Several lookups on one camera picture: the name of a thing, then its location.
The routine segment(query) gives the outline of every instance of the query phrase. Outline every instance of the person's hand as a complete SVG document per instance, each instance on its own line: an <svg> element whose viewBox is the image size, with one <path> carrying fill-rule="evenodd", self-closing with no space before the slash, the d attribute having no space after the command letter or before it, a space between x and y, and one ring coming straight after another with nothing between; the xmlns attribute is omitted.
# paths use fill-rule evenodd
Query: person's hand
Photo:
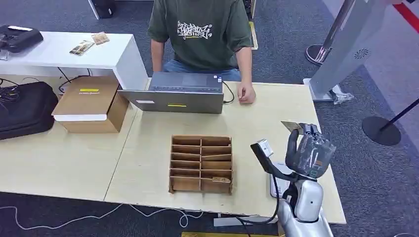
<svg viewBox="0 0 419 237"><path fill-rule="evenodd" d="M241 82L237 88L237 96L242 104L251 104L256 99L256 93L253 90L251 82Z"/></svg>

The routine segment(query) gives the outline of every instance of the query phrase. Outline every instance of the chrome pole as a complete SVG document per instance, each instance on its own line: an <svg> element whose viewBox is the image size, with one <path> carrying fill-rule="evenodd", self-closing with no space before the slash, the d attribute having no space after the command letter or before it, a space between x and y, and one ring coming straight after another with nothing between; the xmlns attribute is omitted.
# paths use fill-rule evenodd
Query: chrome pole
<svg viewBox="0 0 419 237"><path fill-rule="evenodd" d="M332 49L332 43L335 39L336 33L339 31L344 20L346 19L349 10L354 4L355 0L345 0L342 7L337 14L335 21L333 22L332 28L330 29L323 44L314 44L309 46L305 51L305 57L316 65L322 65L327 55Z"/></svg>

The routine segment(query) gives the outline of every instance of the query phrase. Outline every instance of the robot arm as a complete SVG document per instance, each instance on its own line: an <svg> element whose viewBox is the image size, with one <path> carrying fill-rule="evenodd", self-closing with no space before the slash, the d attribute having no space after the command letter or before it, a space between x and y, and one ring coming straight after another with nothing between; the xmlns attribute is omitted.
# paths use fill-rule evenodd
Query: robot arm
<svg viewBox="0 0 419 237"><path fill-rule="evenodd" d="M271 162L273 155L263 139L251 145L263 169L274 177L289 180L290 186L278 200L278 220L287 237L332 237L332 231L321 208L323 188L317 183L329 167L335 146L324 138L313 124L299 124L301 129L291 132L286 165L294 172L280 172ZM303 138L297 149L298 135Z"/></svg>

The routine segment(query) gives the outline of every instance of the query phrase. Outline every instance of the blue carpet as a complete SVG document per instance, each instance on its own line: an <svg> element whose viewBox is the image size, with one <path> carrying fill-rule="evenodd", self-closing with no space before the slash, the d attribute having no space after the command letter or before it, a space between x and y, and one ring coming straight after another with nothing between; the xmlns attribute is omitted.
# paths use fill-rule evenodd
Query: blue carpet
<svg viewBox="0 0 419 237"><path fill-rule="evenodd" d="M152 2L119 1L112 19L97 21L86 0L3 0L0 25L34 27L42 31L131 33L151 74L150 40L146 35ZM259 50L254 52L254 81L301 83L317 66L305 49L321 43L333 17L321 0L259 0L255 27ZM173 56L166 47L165 60ZM369 140L361 130L363 118L394 116L367 70L362 66L341 83L355 99L339 106L315 104L323 133L338 147L332 167L347 225L332 225L335 236L391 237L419 233L419 155L405 132L395 147ZM25 226L58 225L75 217L103 214L110 203L0 193L0 206L16 205ZM151 212L153 208L143 207ZM162 236L176 237L184 229L178 213L143 218L123 207L103 220L86 220L59 230L21 231L11 210L0 211L0 237L10 236ZM214 228L215 214L190 220L185 230L244 233L240 226ZM275 234L275 225L249 227L251 233Z"/></svg>

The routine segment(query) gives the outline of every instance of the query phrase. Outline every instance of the person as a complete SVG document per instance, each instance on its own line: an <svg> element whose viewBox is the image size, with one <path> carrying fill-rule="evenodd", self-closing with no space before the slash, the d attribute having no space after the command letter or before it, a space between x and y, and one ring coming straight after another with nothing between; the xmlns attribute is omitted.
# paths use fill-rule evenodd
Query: person
<svg viewBox="0 0 419 237"><path fill-rule="evenodd" d="M223 80L241 81L241 103L255 101L251 30L243 0L155 0L148 35L154 72L220 74ZM163 65L168 39L175 55Z"/></svg>

